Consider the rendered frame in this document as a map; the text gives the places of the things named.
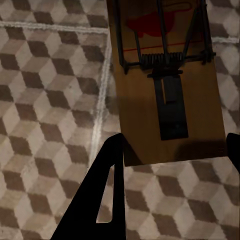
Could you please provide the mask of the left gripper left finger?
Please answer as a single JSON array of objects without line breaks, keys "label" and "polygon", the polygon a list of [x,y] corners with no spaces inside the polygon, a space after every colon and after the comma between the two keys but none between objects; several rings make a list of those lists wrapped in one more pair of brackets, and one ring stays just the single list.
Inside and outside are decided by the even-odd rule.
[{"label": "left gripper left finger", "polygon": [[[112,165],[112,221],[96,223]],[[113,135],[104,142],[50,240],[126,240],[122,133]]]}]

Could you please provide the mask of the mousetrap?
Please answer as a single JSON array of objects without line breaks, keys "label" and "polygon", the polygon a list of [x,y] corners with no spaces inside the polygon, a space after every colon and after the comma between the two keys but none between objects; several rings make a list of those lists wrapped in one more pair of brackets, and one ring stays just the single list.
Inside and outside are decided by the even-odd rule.
[{"label": "mousetrap", "polygon": [[206,0],[106,0],[125,167],[227,157]]}]

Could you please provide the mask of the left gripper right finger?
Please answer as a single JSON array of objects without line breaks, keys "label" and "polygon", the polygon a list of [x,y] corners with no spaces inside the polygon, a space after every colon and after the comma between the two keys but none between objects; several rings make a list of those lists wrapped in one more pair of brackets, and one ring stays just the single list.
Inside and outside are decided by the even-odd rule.
[{"label": "left gripper right finger", "polygon": [[240,173],[240,135],[228,133],[226,138],[228,156],[233,165]]}]

